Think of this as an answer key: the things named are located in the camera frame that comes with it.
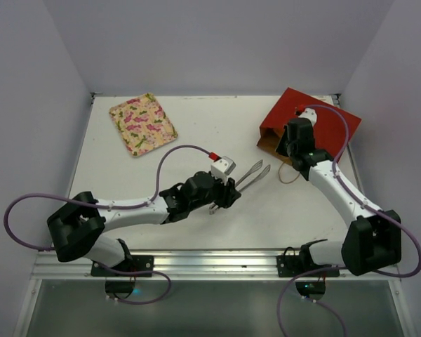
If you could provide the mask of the silver metal tongs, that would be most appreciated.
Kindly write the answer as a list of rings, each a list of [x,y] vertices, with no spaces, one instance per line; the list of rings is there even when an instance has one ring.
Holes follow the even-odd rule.
[[[268,164],[266,167],[263,168],[263,160],[261,159],[257,163],[255,163],[243,176],[241,176],[235,182],[235,188],[240,192],[244,192],[247,190],[251,185],[255,184],[256,182],[262,180],[271,170],[271,165]],[[241,186],[241,184],[251,177],[252,179],[248,181],[245,185]]]

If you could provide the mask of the red paper bag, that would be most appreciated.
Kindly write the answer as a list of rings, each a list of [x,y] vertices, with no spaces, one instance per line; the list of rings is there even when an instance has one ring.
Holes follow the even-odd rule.
[[[284,134],[284,126],[294,118],[312,122],[316,146],[335,156],[345,139],[350,140],[361,123],[361,118],[334,107],[310,95],[287,88],[260,125],[257,146],[290,164],[285,156],[276,153],[277,145]]]

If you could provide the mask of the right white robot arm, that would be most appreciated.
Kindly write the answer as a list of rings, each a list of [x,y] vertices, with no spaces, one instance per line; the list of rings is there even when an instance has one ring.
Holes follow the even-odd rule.
[[[343,175],[330,154],[316,148],[309,119],[291,119],[276,152],[291,160],[293,168],[325,195],[347,225],[342,242],[320,239],[303,244],[296,256],[286,255],[283,262],[294,275],[312,276],[323,267],[341,265],[359,276],[401,261],[401,230],[393,224],[399,216],[375,204],[368,210],[369,201],[351,183],[341,186]]]

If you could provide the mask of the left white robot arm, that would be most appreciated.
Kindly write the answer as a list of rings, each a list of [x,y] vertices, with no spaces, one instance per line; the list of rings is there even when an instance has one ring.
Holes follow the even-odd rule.
[[[209,204],[228,209],[240,197],[233,178],[223,181],[199,171],[185,182],[160,191],[154,201],[137,209],[130,209],[128,201],[121,207],[103,206],[91,192],[82,192],[52,214],[47,225],[59,262],[87,258],[121,276],[135,271],[136,263],[125,241],[106,237],[106,232],[176,223]]]

